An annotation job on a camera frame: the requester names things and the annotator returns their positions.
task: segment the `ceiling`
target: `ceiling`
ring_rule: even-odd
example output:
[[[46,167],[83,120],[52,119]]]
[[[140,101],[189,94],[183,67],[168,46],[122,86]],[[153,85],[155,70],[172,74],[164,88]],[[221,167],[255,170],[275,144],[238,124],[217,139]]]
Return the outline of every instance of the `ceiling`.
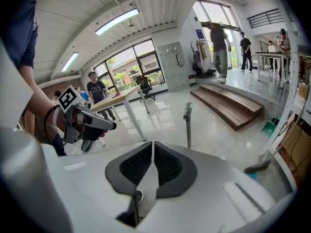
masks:
[[[34,77],[37,83],[76,75],[109,48],[144,32],[182,26],[196,0],[37,0],[39,25]],[[109,20],[137,8],[139,14],[96,35]],[[78,57],[61,73],[74,53]]]

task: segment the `metal railing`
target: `metal railing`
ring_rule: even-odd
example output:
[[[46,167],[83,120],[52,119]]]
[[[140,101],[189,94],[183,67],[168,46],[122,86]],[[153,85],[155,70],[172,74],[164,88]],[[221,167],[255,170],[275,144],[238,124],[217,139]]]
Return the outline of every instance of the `metal railing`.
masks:
[[[274,9],[274,10],[268,10],[258,15],[249,17],[248,21],[251,24],[251,27],[253,29],[256,27],[263,26],[263,25],[283,22],[284,18],[279,9]]]

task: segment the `wooden platform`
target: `wooden platform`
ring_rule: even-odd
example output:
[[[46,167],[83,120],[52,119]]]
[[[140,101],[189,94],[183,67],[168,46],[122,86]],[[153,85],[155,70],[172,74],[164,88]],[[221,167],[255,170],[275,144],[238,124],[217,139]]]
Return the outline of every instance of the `wooden platform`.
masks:
[[[261,114],[261,105],[224,88],[200,85],[199,89],[190,93],[216,112],[235,131]]]

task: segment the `mop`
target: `mop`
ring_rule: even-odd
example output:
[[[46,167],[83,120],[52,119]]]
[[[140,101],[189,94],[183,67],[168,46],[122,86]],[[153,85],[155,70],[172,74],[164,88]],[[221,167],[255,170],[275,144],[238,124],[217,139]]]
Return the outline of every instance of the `mop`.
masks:
[[[281,148],[283,147],[283,145],[285,144],[287,139],[291,136],[291,134],[293,133],[294,129],[296,128],[296,126],[297,126],[297,124],[298,124],[298,122],[299,122],[299,120],[301,118],[301,115],[302,115],[302,113],[303,113],[303,111],[305,109],[305,106],[306,106],[306,103],[307,103],[307,99],[308,99],[308,96],[309,96],[309,91],[310,91],[310,84],[308,84],[306,101],[305,101],[305,103],[302,106],[301,112],[299,113],[299,116],[298,116],[298,118],[297,118],[293,128],[288,133],[287,137],[283,140],[283,143],[278,148],[276,148],[276,151],[270,157],[268,157],[266,160],[245,168],[244,169],[244,173],[248,173],[248,174],[249,173],[256,173],[256,172],[264,171],[264,170],[266,170],[268,168],[268,166],[271,163],[271,159],[281,150]]]

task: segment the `man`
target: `man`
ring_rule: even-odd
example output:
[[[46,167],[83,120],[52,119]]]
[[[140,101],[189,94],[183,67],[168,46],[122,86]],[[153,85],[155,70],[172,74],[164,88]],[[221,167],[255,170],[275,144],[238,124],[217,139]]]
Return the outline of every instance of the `man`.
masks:
[[[81,91],[80,87],[75,87],[74,88],[79,94],[80,96],[87,102],[91,102],[90,101],[90,98],[89,98],[89,95],[86,91]]]
[[[268,52],[276,52],[276,47],[273,45],[272,41],[269,41]],[[273,72],[273,58],[270,59],[270,71]],[[277,70],[277,61],[274,60],[275,70]]]
[[[39,119],[44,119],[55,104],[37,86],[33,76],[35,45],[38,35],[38,23],[35,19],[36,0],[8,0],[2,14],[0,33],[6,51],[20,75],[33,90],[27,109]],[[52,123],[53,114],[47,118]],[[64,113],[57,114],[57,127],[65,130]],[[72,116],[72,123],[77,121],[77,113]]]
[[[87,83],[86,88],[89,94],[89,98],[91,98],[92,102],[96,104],[106,98],[105,96],[106,87],[104,86],[103,82],[97,80],[97,75],[95,72],[90,72],[88,74],[88,77],[91,79],[91,81]],[[105,110],[108,111],[108,114],[110,115],[112,120],[116,120],[110,108],[107,108]],[[108,116],[105,110],[100,111],[100,113],[103,115],[105,119],[108,120]]]
[[[285,66],[287,65],[287,62],[288,62],[288,70],[289,70],[290,68],[289,61],[291,59],[291,43],[290,43],[289,38],[286,36],[285,29],[281,29],[280,33],[281,33],[281,36],[278,38],[277,44],[280,46],[281,52],[287,57],[287,58],[284,58],[283,68],[285,70]],[[282,73],[282,68],[280,68],[278,72],[279,80],[281,80],[281,77],[282,77],[281,73]]]
[[[207,27],[210,30],[210,39],[214,47],[214,66],[219,72],[221,83],[226,83],[228,58],[225,40],[228,45],[228,51],[231,52],[231,45],[228,39],[228,35],[224,32],[223,28],[215,27],[210,21],[203,23],[202,26]]]
[[[242,68],[241,68],[241,73],[245,73],[245,64],[246,60],[248,59],[249,61],[249,73],[253,73],[253,63],[252,63],[252,54],[251,54],[251,42],[249,39],[244,37],[244,32],[241,32],[242,40],[240,42],[240,46],[242,47],[242,56],[243,56],[243,63],[242,63]]]
[[[58,98],[60,97],[60,95],[62,95],[61,91],[57,90],[54,92],[54,97],[52,99],[52,102],[55,104],[55,105],[58,105]]]

